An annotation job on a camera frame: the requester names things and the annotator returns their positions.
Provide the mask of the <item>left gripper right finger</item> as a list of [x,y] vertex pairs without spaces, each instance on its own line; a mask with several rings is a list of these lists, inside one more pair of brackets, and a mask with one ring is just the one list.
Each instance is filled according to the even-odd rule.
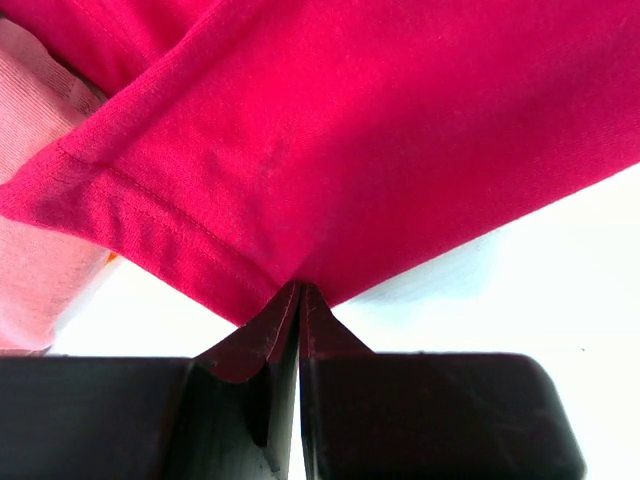
[[318,288],[299,303],[300,414],[310,479],[580,479],[550,376],[510,353],[376,353]]

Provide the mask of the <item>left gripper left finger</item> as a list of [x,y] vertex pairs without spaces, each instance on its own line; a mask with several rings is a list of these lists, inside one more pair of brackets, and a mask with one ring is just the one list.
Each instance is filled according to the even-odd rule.
[[300,287],[194,358],[3,357],[5,479],[284,479]]

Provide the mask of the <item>red t-shirt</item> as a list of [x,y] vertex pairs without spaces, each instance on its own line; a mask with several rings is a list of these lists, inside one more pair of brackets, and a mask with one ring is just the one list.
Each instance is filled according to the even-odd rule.
[[226,319],[337,304],[639,159],[635,1],[8,1],[107,102],[57,229]]

